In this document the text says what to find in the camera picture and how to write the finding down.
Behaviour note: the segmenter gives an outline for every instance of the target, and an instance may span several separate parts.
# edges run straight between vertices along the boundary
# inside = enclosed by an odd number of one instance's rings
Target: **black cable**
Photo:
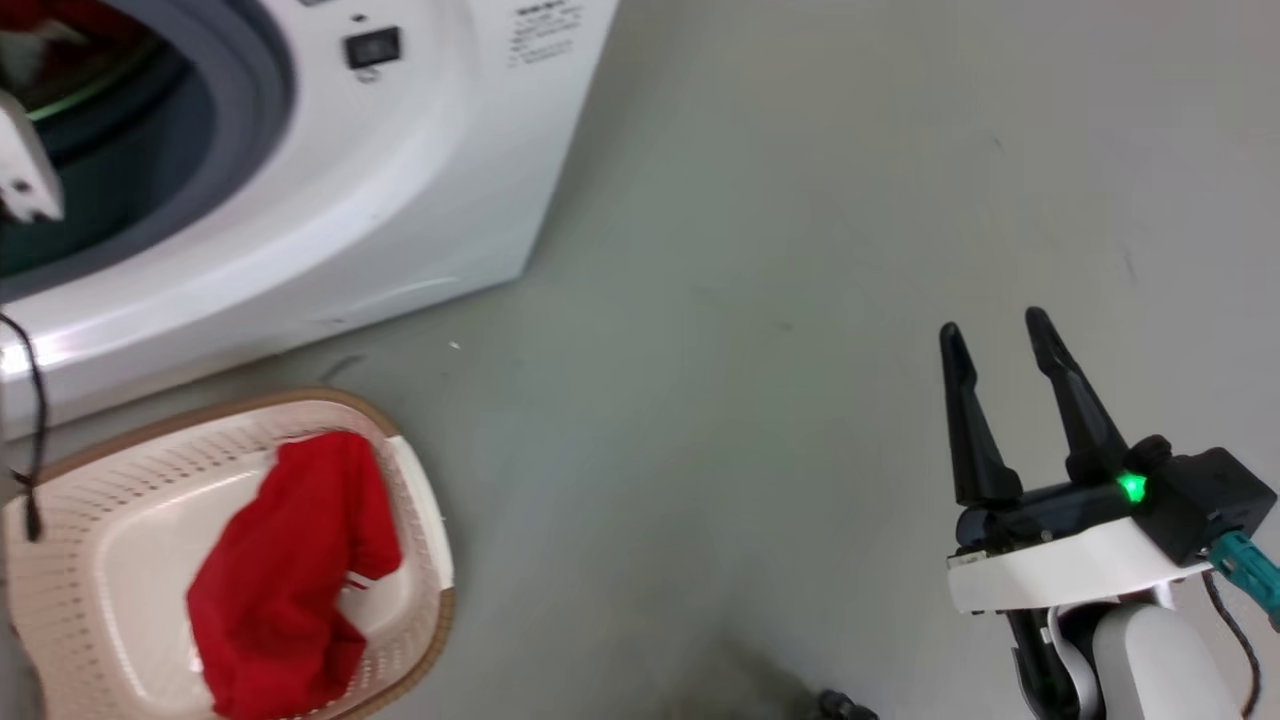
[[[45,532],[40,506],[36,505],[36,486],[40,484],[40,471],[45,466],[45,441],[49,437],[49,396],[45,393],[45,375],[40,372],[40,364],[36,363],[36,347],[31,342],[31,336],[4,313],[0,313],[0,323],[8,325],[22,342],[22,348],[27,354],[27,364],[31,365],[31,384],[36,388],[36,427],[31,437],[31,470],[26,475],[13,470],[13,477],[26,488],[27,539],[37,542]]]
[[[1235,635],[1236,642],[1244,650],[1244,657],[1249,660],[1249,700],[1244,701],[1244,707],[1240,710],[1244,720],[1249,720],[1249,717],[1253,717],[1253,711],[1258,707],[1258,698],[1262,697],[1262,664],[1258,662],[1258,653],[1253,651],[1253,643],[1249,642],[1240,624],[1235,621],[1231,611],[1222,602],[1222,593],[1219,592],[1217,583],[1213,582],[1213,570],[1204,573],[1202,578],[1204,579],[1204,592],[1208,593],[1208,601],[1213,603],[1213,610],[1226,623],[1226,628],[1231,630],[1231,634]]]

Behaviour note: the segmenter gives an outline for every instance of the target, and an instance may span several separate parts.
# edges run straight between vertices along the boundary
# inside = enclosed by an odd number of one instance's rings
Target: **washing machine drum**
[[[253,0],[3,0],[0,86],[65,220],[6,225],[0,302],[142,252],[243,187],[283,135],[289,56]]]

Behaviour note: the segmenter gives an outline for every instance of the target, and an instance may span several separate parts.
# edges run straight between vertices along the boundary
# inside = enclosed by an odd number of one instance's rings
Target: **gray floor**
[[[1249,190],[1280,184],[1280,143],[1233,136],[1242,160],[1194,113],[1161,124],[1210,90],[1219,123],[1274,113],[1245,53],[1266,33],[1215,56],[1226,91],[1178,63],[1198,20],[1166,37],[1144,5],[626,0],[524,281],[56,448],[321,380],[383,406],[442,496],[461,603],[388,720],[781,717],[801,685],[886,717],[1027,717],[1006,628],[947,596],[943,322],[1028,484],[1065,454],[1029,304],[1130,439],[1280,468],[1280,347],[1249,329],[1274,327],[1275,291],[1238,290],[1280,266],[1275,202]]]

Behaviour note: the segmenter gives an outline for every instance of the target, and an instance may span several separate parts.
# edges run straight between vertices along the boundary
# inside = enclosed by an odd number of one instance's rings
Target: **white washing machine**
[[[129,51],[24,102],[65,219],[0,237],[55,421],[520,275],[617,3],[104,1]]]

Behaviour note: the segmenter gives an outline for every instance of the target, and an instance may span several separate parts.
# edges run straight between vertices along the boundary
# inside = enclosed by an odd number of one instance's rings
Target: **green light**
[[[1129,496],[1129,502],[1138,505],[1142,502],[1143,497],[1147,497],[1147,478],[1142,475],[1134,475],[1133,473],[1125,473],[1116,479],[1124,492]]]

